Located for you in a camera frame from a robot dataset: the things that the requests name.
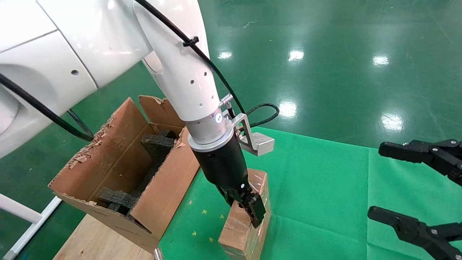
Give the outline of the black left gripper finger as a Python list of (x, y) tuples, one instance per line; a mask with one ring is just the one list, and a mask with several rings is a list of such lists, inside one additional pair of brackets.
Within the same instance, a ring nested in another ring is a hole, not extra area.
[(260, 194), (244, 191), (240, 194), (239, 204), (247, 212), (253, 227), (258, 228), (266, 213)]
[(218, 192), (223, 196), (226, 203), (231, 207), (234, 202), (239, 203), (239, 192), (234, 188), (223, 188), (217, 185)]

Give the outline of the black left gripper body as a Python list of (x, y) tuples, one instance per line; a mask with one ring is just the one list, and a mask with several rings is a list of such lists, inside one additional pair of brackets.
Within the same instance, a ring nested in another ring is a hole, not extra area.
[(250, 184), (244, 153), (236, 135), (221, 147), (193, 153), (206, 179), (222, 196), (249, 196)]

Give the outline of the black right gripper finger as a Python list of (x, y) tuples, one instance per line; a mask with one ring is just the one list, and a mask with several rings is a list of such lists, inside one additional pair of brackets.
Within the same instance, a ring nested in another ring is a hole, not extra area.
[(424, 163), (459, 186), (462, 185), (462, 145), (458, 140), (448, 139), (437, 143), (412, 140), (405, 144), (383, 142), (378, 153), (399, 161)]
[(371, 220), (391, 226), (399, 240), (421, 247), (434, 260), (461, 259), (461, 250), (451, 245), (451, 242), (462, 239), (461, 223), (428, 226), (414, 217), (377, 206), (371, 206), (367, 216)]

